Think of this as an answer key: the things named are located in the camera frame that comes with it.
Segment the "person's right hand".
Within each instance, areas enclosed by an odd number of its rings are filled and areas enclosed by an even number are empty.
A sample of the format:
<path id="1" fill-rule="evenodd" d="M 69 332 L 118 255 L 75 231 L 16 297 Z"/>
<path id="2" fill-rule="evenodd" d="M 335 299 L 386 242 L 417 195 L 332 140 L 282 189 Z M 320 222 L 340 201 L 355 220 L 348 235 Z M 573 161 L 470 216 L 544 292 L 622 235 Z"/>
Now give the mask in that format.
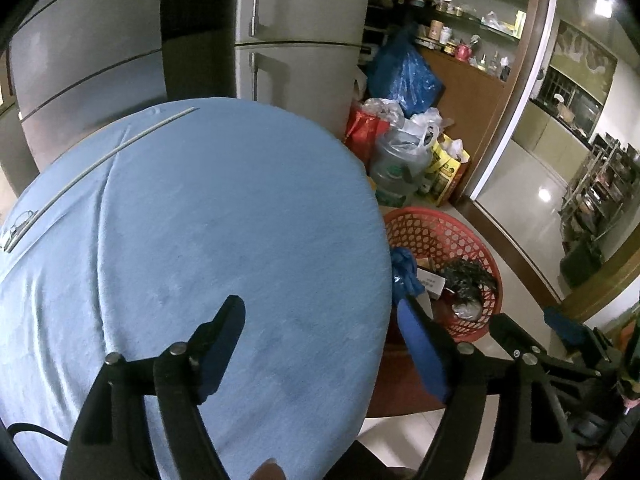
<path id="1" fill-rule="evenodd" d="M 250 480 L 285 480 L 285 473 L 274 458 L 263 462 L 250 476 Z"/>

